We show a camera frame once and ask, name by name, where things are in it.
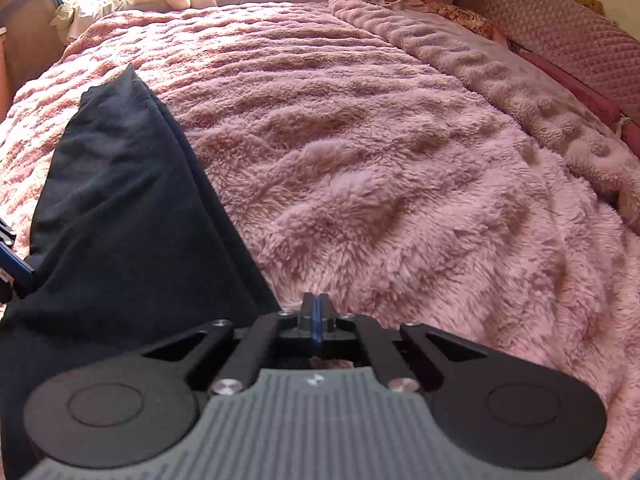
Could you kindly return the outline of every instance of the bed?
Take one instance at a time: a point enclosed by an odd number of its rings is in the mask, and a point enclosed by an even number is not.
[[[80,95],[129,63],[282,306],[327,292],[340,312],[421,320],[570,373],[608,409],[594,462],[635,471],[640,161],[571,92],[388,0],[116,12],[0,125],[0,216],[21,256]]]

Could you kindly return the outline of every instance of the pink fluffy blanket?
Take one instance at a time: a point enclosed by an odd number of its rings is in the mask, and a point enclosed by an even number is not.
[[[609,410],[596,464],[628,478],[640,163],[524,60],[418,18],[330,0],[100,20],[0,126],[0,214],[25,254],[80,94],[133,63],[281,304],[328,292],[341,311],[420,319],[581,378]]]

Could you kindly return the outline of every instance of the red fabric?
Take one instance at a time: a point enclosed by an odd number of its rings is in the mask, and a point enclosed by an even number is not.
[[[640,158],[640,126],[633,121],[627,121],[622,126],[622,140],[631,152]]]
[[[618,120],[620,120],[622,112],[615,102],[601,96],[595,90],[589,88],[584,83],[581,83],[575,77],[571,76],[561,68],[558,68],[538,54],[528,52],[527,50],[521,50],[519,54],[520,57],[523,57],[531,64],[537,66],[542,70],[542,72],[558,81],[569,92],[575,95],[578,101],[591,110],[597,118],[599,118],[614,132],[616,131],[616,124],[618,123]]]

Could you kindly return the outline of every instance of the pink fur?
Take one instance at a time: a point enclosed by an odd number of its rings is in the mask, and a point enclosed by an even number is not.
[[[624,195],[633,223],[638,160],[546,76],[450,27],[376,0],[111,15],[0,126],[0,214],[24,255],[81,93],[131,62],[281,304],[328,292],[581,378],[609,410],[595,462],[628,478],[640,239],[593,188]]]

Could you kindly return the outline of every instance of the quilted cushion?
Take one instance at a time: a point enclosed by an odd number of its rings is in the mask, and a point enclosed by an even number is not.
[[[571,0],[455,0],[640,122],[640,42]]]

